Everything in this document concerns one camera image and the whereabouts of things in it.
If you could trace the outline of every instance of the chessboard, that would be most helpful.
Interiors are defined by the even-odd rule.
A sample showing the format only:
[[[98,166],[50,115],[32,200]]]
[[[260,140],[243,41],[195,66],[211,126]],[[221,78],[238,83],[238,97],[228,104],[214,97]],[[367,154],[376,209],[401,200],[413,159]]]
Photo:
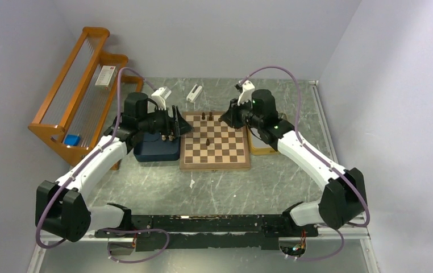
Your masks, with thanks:
[[[202,119],[201,111],[183,112],[183,118],[194,131],[181,137],[180,169],[186,171],[213,171],[250,169],[247,130],[233,129],[218,119],[224,113],[209,112]]]

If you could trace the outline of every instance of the wooden rack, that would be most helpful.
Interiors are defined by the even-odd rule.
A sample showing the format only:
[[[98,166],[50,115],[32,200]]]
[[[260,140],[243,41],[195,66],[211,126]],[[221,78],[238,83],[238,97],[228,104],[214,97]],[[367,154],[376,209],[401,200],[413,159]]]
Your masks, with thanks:
[[[110,33],[105,28],[85,27],[52,88],[28,128],[71,166],[78,164],[98,143],[116,93],[116,80],[107,89],[95,86],[103,65],[125,67],[128,57],[103,50]],[[136,84],[143,79],[123,76],[122,82]],[[67,134],[79,135],[77,146],[64,144]]]

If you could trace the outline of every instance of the marble tabletop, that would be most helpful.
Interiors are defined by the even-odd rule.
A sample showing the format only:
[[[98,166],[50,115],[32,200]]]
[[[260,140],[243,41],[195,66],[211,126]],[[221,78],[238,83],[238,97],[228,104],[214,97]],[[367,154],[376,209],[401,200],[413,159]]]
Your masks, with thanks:
[[[238,97],[235,78],[150,78],[156,87],[168,86],[172,94],[167,106],[180,111],[226,111],[230,99]],[[257,89],[269,89],[276,98],[277,110],[295,120],[297,90],[290,80],[253,79]],[[203,86],[196,102],[186,101],[195,84]],[[326,135],[318,114],[314,93],[307,81],[299,82],[302,111],[299,130],[311,144],[330,156]],[[122,100],[134,85],[125,85]],[[143,92],[151,94],[148,85]],[[116,115],[116,99],[105,127]],[[93,189],[88,205],[115,202],[133,214],[272,214],[281,213],[299,201],[314,201],[320,189],[310,177],[283,155],[251,155],[249,171],[182,172],[179,161],[139,163],[130,152],[120,169],[108,171]]]

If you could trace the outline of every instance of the dark blue box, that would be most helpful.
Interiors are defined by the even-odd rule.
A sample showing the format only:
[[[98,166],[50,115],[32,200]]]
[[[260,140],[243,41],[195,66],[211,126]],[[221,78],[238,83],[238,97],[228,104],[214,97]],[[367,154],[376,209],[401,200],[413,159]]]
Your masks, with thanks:
[[[133,149],[139,162],[176,161],[180,159],[180,138],[163,141],[161,134],[144,134],[143,141]]]

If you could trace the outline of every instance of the white wall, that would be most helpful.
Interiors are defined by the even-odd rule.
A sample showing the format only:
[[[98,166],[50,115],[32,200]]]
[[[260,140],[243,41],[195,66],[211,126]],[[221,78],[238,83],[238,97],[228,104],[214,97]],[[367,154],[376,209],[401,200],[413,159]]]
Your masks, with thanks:
[[[433,0],[363,0],[319,89],[382,272],[433,272]]]
[[[151,77],[321,76],[360,0],[55,0],[71,31],[104,26]],[[264,77],[286,75],[276,71]]]
[[[0,1],[0,272],[26,272],[36,188],[67,170],[27,125],[75,41],[51,1]]]

